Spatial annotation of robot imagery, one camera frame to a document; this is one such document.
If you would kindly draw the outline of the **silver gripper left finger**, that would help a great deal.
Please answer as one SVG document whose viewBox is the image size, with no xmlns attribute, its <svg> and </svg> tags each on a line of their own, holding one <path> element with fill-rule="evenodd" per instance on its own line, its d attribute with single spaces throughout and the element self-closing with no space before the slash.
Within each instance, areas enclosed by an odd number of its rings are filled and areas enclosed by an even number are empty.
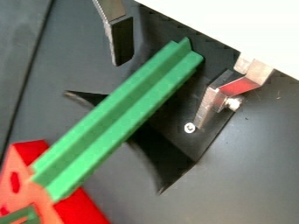
<svg viewBox="0 0 299 224">
<path fill-rule="evenodd" d="M 127 16 L 123 0 L 92 0 L 102 17 L 110 43 L 112 63 L 127 63 L 135 54 L 134 18 Z"/>
</svg>

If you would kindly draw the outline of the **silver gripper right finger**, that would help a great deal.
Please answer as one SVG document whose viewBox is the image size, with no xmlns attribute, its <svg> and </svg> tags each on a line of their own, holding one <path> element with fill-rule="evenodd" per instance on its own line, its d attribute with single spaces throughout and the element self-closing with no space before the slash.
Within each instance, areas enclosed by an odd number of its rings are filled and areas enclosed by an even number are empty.
<svg viewBox="0 0 299 224">
<path fill-rule="evenodd" d="M 270 65 L 243 54 L 238 56 L 234 70 L 242 74 L 240 78 L 228 81 L 234 72 L 227 70 L 207 86 L 192 122 L 198 129 L 212 118 L 214 112 L 219 113 L 224 108 L 236 111 L 242 104 L 240 95 L 260 88 L 275 71 Z"/>
</svg>

